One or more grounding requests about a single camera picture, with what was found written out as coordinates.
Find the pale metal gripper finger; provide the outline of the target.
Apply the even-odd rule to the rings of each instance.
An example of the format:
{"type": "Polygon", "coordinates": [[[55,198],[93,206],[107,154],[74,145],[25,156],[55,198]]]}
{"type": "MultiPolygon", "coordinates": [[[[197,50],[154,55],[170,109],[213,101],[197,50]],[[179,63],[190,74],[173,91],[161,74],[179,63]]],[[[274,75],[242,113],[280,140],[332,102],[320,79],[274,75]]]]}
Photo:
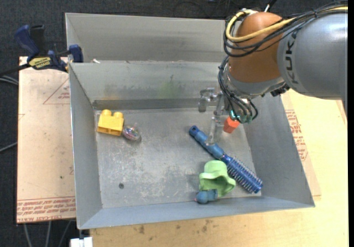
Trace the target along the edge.
{"type": "Polygon", "coordinates": [[[200,91],[200,98],[198,102],[198,111],[205,112],[209,102],[215,102],[218,94],[215,88],[205,88],[200,91]]]}
{"type": "Polygon", "coordinates": [[[222,122],[221,118],[214,116],[211,121],[210,133],[209,133],[209,144],[213,145],[218,143],[222,134],[222,122]]]}

